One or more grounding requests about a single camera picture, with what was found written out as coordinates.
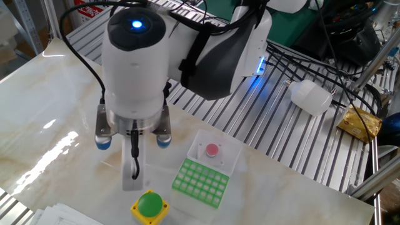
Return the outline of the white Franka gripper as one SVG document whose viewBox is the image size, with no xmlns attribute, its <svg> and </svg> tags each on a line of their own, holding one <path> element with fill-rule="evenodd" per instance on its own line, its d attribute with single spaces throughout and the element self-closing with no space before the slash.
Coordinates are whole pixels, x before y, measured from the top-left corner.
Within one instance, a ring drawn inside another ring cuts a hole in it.
<svg viewBox="0 0 400 225">
<path fill-rule="evenodd" d="M 123 191 L 138 191 L 144 187 L 144 176 L 146 168 L 146 154 L 145 154 L 145 139 L 143 135 L 139 135 L 138 148 L 139 156 L 137 158 L 139 164 L 139 176 L 137 179 L 133 179 L 133 175 L 136 174 L 136 162 L 131 156 L 131 138 L 124 136 L 122 141 L 122 163 L 121 163 L 121 174 L 122 174 L 122 190 Z"/>
</svg>

